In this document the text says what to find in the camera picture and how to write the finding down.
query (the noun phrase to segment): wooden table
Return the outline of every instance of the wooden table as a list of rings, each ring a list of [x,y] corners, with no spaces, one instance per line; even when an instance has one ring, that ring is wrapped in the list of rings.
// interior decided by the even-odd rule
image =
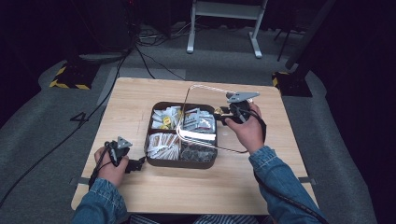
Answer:
[[[144,144],[152,107],[162,101],[183,103],[192,84],[230,91],[258,91],[261,95],[254,98],[254,102],[261,108],[267,124],[266,145],[276,150],[297,177],[307,176],[276,88],[129,77],[117,80],[81,176],[91,176],[95,165],[93,153],[105,141],[117,140],[119,135],[134,144],[128,154],[130,159],[145,156]],[[311,185],[305,183],[304,187],[315,200]],[[78,185],[72,201],[73,209],[87,192],[87,185]],[[219,150],[215,164],[207,170],[156,167],[145,162],[142,171],[125,176],[120,193],[128,211],[136,213],[268,214],[247,153]]]

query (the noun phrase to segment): chair leg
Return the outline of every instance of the chair leg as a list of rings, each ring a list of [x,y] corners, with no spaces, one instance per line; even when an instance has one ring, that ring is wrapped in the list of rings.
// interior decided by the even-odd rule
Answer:
[[[283,52],[283,49],[285,48],[286,42],[288,41],[289,34],[290,34],[290,30],[288,31],[288,34],[286,35],[285,40],[283,41],[283,45],[282,45],[282,48],[280,49],[279,56],[277,56],[278,62],[280,60],[280,56],[282,56],[282,52]]]
[[[276,37],[274,38],[274,41],[277,40],[277,37],[280,35],[280,33],[282,33],[282,30],[280,30],[279,33],[277,33]]]

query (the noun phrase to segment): person's left hand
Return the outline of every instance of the person's left hand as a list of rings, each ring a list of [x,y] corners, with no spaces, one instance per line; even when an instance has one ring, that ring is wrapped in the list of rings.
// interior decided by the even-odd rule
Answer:
[[[104,150],[105,148],[101,147],[95,152],[94,157],[96,162],[99,161],[100,155],[102,155]],[[98,177],[108,180],[110,183],[116,186],[116,188],[118,188],[121,185],[122,179],[125,175],[125,168],[128,165],[128,161],[128,156],[124,156],[120,162],[120,165],[114,166],[111,162],[108,152],[106,152],[102,163],[99,165]]]

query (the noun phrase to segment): denim jacket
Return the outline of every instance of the denim jacket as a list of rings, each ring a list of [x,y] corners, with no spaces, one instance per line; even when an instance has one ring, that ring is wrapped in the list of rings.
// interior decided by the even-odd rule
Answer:
[[[323,216],[289,166],[278,158],[271,148],[260,148],[249,157],[249,161],[256,175],[268,187]],[[283,202],[262,187],[260,192],[267,201],[269,214],[278,224],[319,223],[314,217]],[[98,178],[82,198],[73,217],[73,223],[115,223],[125,215],[124,200],[115,186],[105,179]]]

